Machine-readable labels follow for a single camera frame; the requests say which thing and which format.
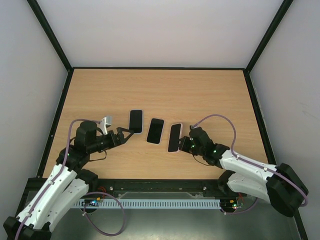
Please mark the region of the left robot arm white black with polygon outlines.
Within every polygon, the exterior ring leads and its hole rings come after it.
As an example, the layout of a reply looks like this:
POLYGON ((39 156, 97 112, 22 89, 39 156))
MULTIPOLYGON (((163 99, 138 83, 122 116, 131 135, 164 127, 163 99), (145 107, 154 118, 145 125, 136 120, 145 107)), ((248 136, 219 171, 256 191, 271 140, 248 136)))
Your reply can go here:
POLYGON ((84 169, 93 153, 125 144, 133 130, 108 130, 108 118, 79 119, 74 138, 67 138, 49 177, 29 204, 9 216, 3 227, 10 240, 49 240, 59 221, 81 197, 97 195, 98 175, 84 169))

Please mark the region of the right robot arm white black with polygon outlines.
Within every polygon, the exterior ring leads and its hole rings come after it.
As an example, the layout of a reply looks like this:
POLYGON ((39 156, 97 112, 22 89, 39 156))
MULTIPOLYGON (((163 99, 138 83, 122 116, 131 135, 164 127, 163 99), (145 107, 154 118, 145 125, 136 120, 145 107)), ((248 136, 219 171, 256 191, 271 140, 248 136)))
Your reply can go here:
POLYGON ((233 192, 253 196, 286 217, 293 217, 307 203, 307 187, 286 163, 274 165, 246 158, 213 142, 201 127, 191 129, 188 136, 179 139, 178 146, 183 152, 201 156, 208 165, 225 170, 218 179, 218 191, 224 196, 233 192))

